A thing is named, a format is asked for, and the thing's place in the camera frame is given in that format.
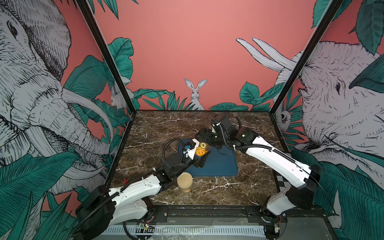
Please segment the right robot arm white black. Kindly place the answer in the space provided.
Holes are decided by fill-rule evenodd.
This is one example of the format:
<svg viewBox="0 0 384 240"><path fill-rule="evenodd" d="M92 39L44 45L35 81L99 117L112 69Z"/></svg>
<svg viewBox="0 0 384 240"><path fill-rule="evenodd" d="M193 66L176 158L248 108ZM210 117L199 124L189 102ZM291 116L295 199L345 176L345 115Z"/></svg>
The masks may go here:
<svg viewBox="0 0 384 240"><path fill-rule="evenodd" d="M211 119L211 129L202 128L196 139L214 148L227 147L260 160L286 180L285 190L270 196L260 209L260 216L266 223L276 223L282 213L293 208L308 210L313 205L315 193L320 185L322 169L301 163L276 149L257 132L248 127L235 127L230 118L216 115Z"/></svg>

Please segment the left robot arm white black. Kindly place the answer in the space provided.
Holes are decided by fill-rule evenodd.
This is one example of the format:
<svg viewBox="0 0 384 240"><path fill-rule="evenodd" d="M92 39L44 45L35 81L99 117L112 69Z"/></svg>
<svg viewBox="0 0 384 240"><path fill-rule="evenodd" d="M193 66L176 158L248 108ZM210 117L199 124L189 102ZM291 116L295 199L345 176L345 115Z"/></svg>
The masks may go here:
<svg viewBox="0 0 384 240"><path fill-rule="evenodd" d="M76 209L78 225L71 233L75 240L92 240L109 226L129 220L150 221L155 208L150 196L168 190L190 166L202 168L210 154L210 145L193 139L184 143L172 139L167 144L179 142L181 154L163 156L163 163L149 173L123 187L107 188L101 185Z"/></svg>

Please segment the clear jar of cookies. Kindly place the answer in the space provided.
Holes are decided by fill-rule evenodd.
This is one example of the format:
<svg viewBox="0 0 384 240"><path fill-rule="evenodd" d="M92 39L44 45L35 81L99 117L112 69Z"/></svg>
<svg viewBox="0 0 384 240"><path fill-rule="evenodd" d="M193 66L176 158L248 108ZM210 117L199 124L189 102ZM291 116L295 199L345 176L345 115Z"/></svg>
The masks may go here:
<svg viewBox="0 0 384 240"><path fill-rule="evenodd" d="M196 148L195 155L198 157L202 157L204 155L209 154L210 151L211 151L211 146L208 145L207 143L201 142L198 144Z"/></svg>

